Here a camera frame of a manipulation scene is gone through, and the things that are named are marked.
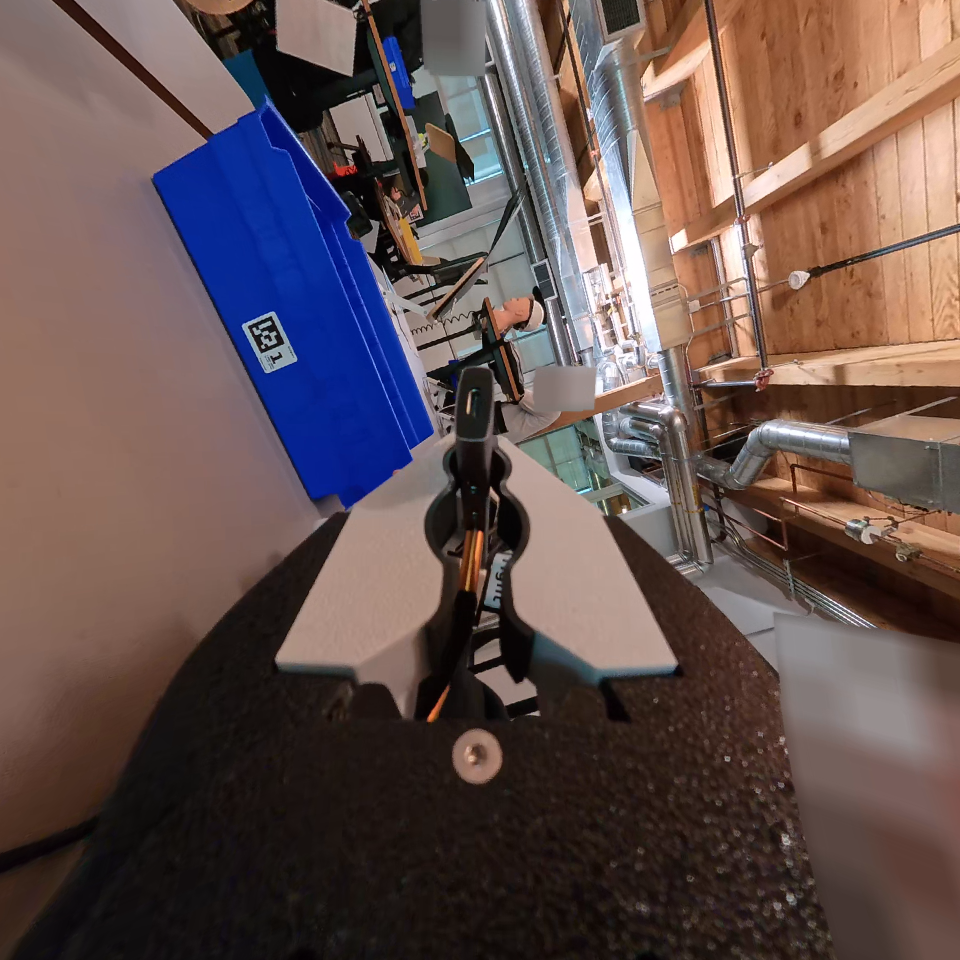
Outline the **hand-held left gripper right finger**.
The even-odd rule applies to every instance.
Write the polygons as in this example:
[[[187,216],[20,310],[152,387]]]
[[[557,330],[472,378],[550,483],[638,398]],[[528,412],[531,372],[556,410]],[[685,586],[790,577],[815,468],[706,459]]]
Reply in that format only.
[[[678,660],[600,510],[505,438],[501,507],[522,517],[505,567],[500,646],[517,682],[599,687]]]

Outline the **wooden document stand white base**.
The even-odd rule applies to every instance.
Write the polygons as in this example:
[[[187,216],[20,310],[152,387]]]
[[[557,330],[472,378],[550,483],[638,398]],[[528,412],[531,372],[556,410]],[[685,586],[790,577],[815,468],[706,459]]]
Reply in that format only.
[[[434,270],[434,279],[438,282],[447,282],[449,287],[443,297],[426,313],[425,318],[435,322],[445,318],[453,306],[468,294],[474,285],[481,282],[486,276],[488,255],[478,255],[474,258],[460,258],[457,261],[443,261]]]

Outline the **small blue bin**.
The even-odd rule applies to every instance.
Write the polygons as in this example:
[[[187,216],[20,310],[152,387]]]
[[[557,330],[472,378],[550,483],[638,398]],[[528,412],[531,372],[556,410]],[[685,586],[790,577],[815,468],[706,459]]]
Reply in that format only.
[[[402,111],[404,113],[412,113],[416,107],[416,100],[403,58],[401,45],[393,35],[382,37],[381,42]]]

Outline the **silver ventilation duct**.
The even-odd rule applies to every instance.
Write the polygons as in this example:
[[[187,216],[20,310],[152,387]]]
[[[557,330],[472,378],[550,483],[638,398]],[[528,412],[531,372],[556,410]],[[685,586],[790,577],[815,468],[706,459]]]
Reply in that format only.
[[[639,325],[647,354],[656,358],[664,402],[651,414],[632,417],[658,426],[658,452],[674,505],[680,554],[701,570],[714,561],[700,483],[690,448],[697,426],[685,346],[690,312],[678,281],[662,199],[645,142],[638,30],[606,36],[596,2],[569,2],[581,58],[589,116],[598,148],[602,198],[611,215],[613,246],[629,295],[630,316]],[[519,68],[519,91],[547,146],[559,150],[551,186],[568,195],[575,172],[559,93],[547,78],[548,50],[537,2],[492,2],[489,23],[503,66]]]
[[[692,516],[703,510],[699,480],[746,490],[778,452],[847,466],[859,488],[918,509],[959,511],[957,418],[910,412],[851,429],[771,419],[750,431],[732,463],[692,453],[672,407],[629,404],[603,414],[602,426],[610,451],[665,460],[668,490]]]

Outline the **grey usb hub with cable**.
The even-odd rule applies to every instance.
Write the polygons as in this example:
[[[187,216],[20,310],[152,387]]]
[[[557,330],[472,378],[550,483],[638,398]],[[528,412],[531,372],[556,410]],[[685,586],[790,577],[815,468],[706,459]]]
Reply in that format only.
[[[447,551],[462,550],[466,534],[489,534],[499,497],[498,446],[495,437],[497,404],[495,378],[485,366],[467,368],[460,376],[454,410],[453,443],[441,465],[446,491],[440,517],[448,527]]]

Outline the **wooden background desk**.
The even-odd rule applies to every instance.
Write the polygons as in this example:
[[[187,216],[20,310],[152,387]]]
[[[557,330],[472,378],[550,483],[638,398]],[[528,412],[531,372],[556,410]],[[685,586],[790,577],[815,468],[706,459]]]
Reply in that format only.
[[[383,47],[371,4],[368,1],[361,1],[361,5],[366,20],[368,44],[372,45],[371,49],[374,51],[372,56],[378,83],[387,105],[387,115],[390,116],[386,130],[390,136],[391,145],[395,148],[394,152],[399,157],[397,165],[405,178],[404,182],[411,188],[416,197],[420,210],[419,217],[424,217],[428,212],[428,203],[421,170],[417,166],[415,140],[411,135],[411,128],[407,124],[406,115],[402,110],[400,94],[394,81],[389,58]]]

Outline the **blue plastic bin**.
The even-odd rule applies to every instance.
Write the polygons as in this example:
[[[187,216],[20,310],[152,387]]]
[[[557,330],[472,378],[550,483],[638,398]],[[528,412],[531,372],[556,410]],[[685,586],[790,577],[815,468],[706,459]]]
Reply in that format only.
[[[152,178],[306,493],[350,508],[434,424],[349,229],[271,102]]]

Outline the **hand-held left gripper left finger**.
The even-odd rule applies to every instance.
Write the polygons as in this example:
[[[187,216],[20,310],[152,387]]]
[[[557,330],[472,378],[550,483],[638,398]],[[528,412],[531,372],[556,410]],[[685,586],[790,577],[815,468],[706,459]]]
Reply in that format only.
[[[344,677],[390,690],[412,719],[429,673],[424,629],[438,611],[441,560],[426,513],[450,479],[452,438],[415,449],[414,460],[358,501],[294,619],[275,664],[288,673]]]

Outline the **grey hanging sheet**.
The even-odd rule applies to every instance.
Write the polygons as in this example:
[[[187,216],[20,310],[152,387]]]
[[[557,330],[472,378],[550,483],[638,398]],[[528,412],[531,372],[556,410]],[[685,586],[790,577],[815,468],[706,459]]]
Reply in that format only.
[[[280,53],[338,75],[354,74],[358,21],[350,7],[330,1],[276,1]]]

